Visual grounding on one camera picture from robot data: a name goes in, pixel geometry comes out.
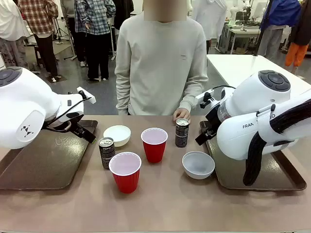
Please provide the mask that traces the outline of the person's left hand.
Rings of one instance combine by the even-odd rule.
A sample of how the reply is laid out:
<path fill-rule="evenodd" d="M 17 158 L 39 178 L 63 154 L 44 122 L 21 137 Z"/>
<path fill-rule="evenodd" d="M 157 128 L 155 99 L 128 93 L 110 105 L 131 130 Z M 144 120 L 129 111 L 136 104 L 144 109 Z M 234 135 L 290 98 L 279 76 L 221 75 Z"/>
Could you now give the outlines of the person's left hand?
<path fill-rule="evenodd" d="M 173 121 L 176 122 L 178 119 L 187 119 L 190 120 L 190 112 L 185 108 L 178 108 L 173 114 Z"/>

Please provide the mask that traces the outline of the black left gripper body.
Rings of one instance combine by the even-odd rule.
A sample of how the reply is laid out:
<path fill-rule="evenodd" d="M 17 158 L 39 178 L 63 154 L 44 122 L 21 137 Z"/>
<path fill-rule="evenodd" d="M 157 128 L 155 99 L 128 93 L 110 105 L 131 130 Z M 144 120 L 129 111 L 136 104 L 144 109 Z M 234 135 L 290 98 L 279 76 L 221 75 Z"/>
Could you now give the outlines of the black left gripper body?
<path fill-rule="evenodd" d="M 71 132 L 76 136 L 83 136 L 84 128 L 79 124 L 83 114 L 77 112 L 67 113 L 63 116 L 51 118 L 44 122 L 42 129 L 56 133 Z"/>

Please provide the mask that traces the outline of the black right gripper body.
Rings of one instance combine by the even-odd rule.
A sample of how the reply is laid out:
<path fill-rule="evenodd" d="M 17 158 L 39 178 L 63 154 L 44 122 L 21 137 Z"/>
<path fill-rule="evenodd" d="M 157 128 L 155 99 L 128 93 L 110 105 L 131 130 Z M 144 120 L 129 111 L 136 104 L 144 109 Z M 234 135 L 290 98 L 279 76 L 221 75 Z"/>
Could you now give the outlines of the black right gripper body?
<path fill-rule="evenodd" d="M 220 105 L 217 104 L 215 105 L 213 108 L 211 108 L 211 110 L 207 113 L 206 115 L 206 119 L 208 121 L 208 126 L 207 128 L 216 133 L 219 126 L 221 125 L 221 121 L 219 120 L 218 117 L 218 109 L 219 109 Z"/>

